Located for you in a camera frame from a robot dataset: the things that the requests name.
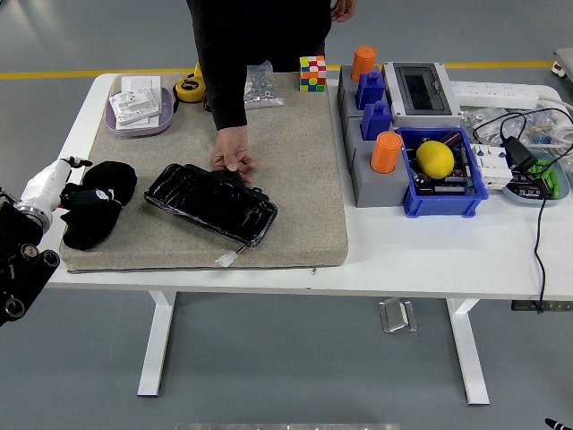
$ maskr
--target blue block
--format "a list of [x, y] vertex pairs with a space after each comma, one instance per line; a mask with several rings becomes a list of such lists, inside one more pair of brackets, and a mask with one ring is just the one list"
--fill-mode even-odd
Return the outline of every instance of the blue block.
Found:
[[356, 108], [363, 110], [367, 104], [382, 100], [384, 91], [386, 91], [386, 84], [380, 72], [371, 71], [361, 74], [356, 92]]
[[364, 107], [360, 128], [365, 141], [375, 141], [378, 134], [387, 132], [392, 124], [392, 113], [388, 103], [378, 100]]

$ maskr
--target orange cup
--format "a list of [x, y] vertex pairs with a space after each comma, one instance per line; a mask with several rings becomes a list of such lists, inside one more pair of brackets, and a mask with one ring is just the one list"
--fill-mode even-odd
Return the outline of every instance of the orange cup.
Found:
[[360, 81], [362, 73], [371, 72], [376, 61], [376, 49], [369, 46], [358, 47], [355, 51], [355, 60], [352, 63], [352, 73], [350, 77], [354, 82]]
[[382, 132], [376, 138], [370, 167], [377, 173], [390, 173], [396, 167], [402, 149], [402, 137], [394, 132]]

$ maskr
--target metal bracket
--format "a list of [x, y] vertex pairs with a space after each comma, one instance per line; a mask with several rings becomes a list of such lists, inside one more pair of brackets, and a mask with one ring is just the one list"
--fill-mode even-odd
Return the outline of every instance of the metal bracket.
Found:
[[400, 297], [392, 297], [378, 304], [382, 327], [387, 333], [409, 328], [409, 331], [417, 331], [418, 326], [414, 318], [412, 302], [401, 300]]

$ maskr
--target power adapter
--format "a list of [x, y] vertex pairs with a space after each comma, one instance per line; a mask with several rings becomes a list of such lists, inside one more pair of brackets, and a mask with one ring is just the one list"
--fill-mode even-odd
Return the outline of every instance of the power adapter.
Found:
[[537, 157], [514, 136], [505, 139], [501, 147], [507, 152], [508, 165], [511, 170], [526, 172], [537, 163]]

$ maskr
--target yellow floor line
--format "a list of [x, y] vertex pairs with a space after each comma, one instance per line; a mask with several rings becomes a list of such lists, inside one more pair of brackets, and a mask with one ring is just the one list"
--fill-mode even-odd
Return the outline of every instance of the yellow floor line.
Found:
[[[553, 61], [498, 61], [498, 62], [475, 62], [475, 63], [444, 63], [448, 69], [501, 69], [501, 68], [532, 68], [551, 67]], [[191, 73], [194, 67], [188, 69], [115, 69], [115, 70], [77, 70], [59, 72], [14, 72], [0, 73], [0, 80], [11, 79], [50, 79], [50, 78], [84, 78], [100, 76], [105, 73], [132, 73], [132, 74], [167, 74], [167, 73]], [[327, 70], [335, 72], [340, 69], [340, 64], [329, 64]]]

